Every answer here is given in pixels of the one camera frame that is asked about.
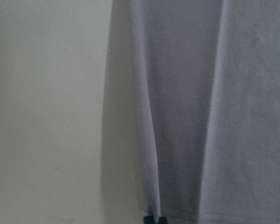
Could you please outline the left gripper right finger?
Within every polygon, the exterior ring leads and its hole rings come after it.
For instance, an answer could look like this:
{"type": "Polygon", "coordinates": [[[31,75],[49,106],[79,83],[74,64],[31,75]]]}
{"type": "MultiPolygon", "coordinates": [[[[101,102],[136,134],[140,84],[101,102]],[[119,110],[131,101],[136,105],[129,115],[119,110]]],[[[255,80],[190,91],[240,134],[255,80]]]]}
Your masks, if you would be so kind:
{"type": "Polygon", "coordinates": [[[168,224],[168,220],[166,217],[159,217],[158,224],[168,224]]]}

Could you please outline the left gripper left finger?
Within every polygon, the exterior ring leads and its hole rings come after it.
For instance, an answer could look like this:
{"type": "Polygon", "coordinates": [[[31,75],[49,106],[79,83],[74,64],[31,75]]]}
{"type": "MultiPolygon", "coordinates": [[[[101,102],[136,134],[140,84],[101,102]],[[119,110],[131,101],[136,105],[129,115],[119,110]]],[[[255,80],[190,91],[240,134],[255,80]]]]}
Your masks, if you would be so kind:
{"type": "Polygon", "coordinates": [[[154,216],[145,216],[143,217],[143,224],[157,224],[154,219],[154,216]]]}

